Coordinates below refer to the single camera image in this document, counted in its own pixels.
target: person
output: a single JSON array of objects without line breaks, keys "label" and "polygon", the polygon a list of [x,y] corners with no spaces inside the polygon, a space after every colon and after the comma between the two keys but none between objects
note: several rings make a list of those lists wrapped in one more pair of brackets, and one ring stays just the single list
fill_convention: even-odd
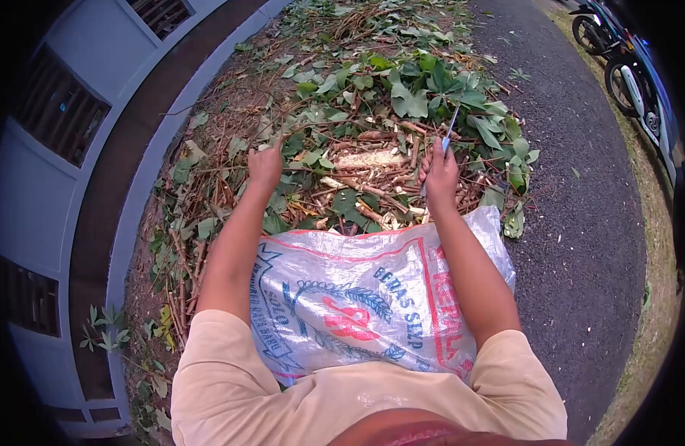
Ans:
[{"label": "person", "polygon": [[254,347],[249,308],[261,220],[281,171],[280,144],[249,152],[249,186],[208,254],[172,385],[178,446],[567,443],[564,404],[521,332],[511,290],[457,212],[459,171],[439,138],[418,181],[477,343],[470,386],[451,373],[364,362],[317,370],[282,392]]}]

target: plastic sack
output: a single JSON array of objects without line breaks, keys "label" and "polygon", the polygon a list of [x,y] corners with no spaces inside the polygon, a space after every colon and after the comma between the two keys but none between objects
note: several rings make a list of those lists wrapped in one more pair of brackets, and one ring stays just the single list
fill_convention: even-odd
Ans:
[{"label": "plastic sack", "polygon": [[[464,219],[513,291],[498,209]],[[250,310],[258,354],[286,386],[366,361],[451,372],[468,384],[476,361],[434,224],[356,237],[319,230],[262,237]]]}]

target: gray wall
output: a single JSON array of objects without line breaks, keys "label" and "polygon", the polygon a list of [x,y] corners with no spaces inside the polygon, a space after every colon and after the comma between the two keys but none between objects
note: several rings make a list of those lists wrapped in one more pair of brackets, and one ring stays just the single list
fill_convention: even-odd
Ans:
[{"label": "gray wall", "polygon": [[[170,49],[225,0],[188,0],[192,14],[163,41],[125,0],[75,1],[45,36],[91,93],[110,104],[80,168],[71,165],[8,119],[0,146],[0,254],[59,283],[61,336],[10,325],[26,371],[44,404],[80,409],[86,423],[61,422],[75,437],[108,437],[130,422],[122,364],[109,354],[114,400],[85,400],[75,368],[69,330],[70,253],[83,196],[102,147],[126,104]],[[290,0],[270,0],[202,63],[170,112],[193,103],[233,52]],[[164,152],[186,114],[167,116],[143,156],[121,215],[111,256],[107,305],[121,306],[138,224]],[[117,407],[121,420],[93,423],[88,409]]]}]

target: motorcycle tire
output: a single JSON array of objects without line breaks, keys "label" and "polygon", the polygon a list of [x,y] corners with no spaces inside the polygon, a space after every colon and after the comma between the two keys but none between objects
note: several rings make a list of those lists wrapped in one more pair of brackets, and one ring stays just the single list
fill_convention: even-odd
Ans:
[{"label": "motorcycle tire", "polygon": [[[617,58],[612,58],[608,61],[608,63],[605,65],[605,89],[607,90],[608,94],[610,95],[611,98],[613,98],[613,101],[615,102],[615,105],[617,105],[617,108],[620,109],[620,112],[623,113],[623,115],[628,116],[630,118],[639,118],[640,115],[637,113],[635,110],[634,106],[627,106],[625,103],[623,103],[620,98],[618,98],[615,94],[615,89],[613,88],[612,84],[612,79],[613,79],[613,73],[615,71],[619,71],[620,68],[622,68],[623,65],[630,65],[632,62],[623,58],[623,57],[617,57]],[[637,75],[634,74],[635,76],[635,82],[639,85],[639,80],[637,78]],[[629,96],[629,94],[626,95],[626,98],[628,102],[632,103],[632,98]]]},{"label": "motorcycle tire", "polygon": [[575,41],[588,53],[593,56],[600,56],[602,54],[602,49],[596,48],[592,43],[587,44],[580,38],[580,25],[583,24],[585,27],[594,26],[593,19],[588,16],[577,16],[573,19],[573,37]]}]

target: hand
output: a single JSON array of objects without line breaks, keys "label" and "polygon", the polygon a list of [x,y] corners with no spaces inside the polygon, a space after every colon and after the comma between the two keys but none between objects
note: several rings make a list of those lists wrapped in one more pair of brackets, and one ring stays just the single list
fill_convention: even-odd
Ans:
[{"label": "hand", "polygon": [[442,138],[434,141],[432,159],[422,160],[417,183],[425,183],[427,187],[427,206],[432,217],[438,219],[443,213],[457,211],[457,182],[459,181],[459,166],[454,159],[454,151],[450,148],[446,152],[442,149]]},{"label": "hand", "polygon": [[249,150],[249,187],[260,189],[269,196],[280,182],[283,162],[280,157],[280,140],[273,147]]}]

